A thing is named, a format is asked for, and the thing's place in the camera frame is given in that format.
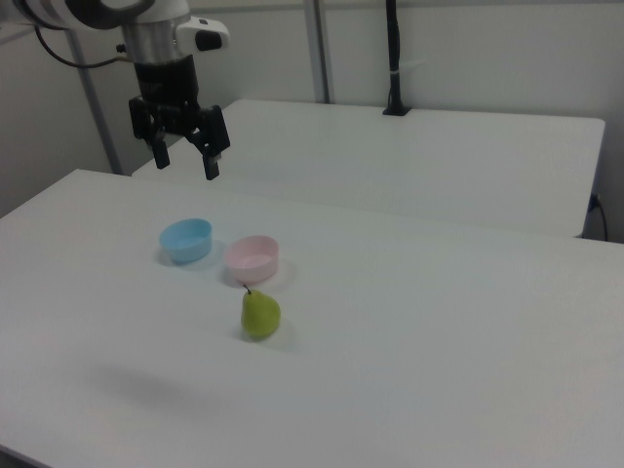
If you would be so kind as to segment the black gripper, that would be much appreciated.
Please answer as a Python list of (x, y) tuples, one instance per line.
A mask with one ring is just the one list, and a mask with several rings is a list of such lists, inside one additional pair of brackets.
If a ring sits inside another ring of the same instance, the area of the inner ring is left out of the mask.
[(230, 147), (222, 110), (199, 104), (199, 86), (191, 56), (160, 64), (137, 63), (140, 95), (129, 101), (133, 132), (152, 150), (155, 165), (170, 165), (165, 136), (187, 138), (201, 153), (206, 180), (219, 176), (221, 152)]

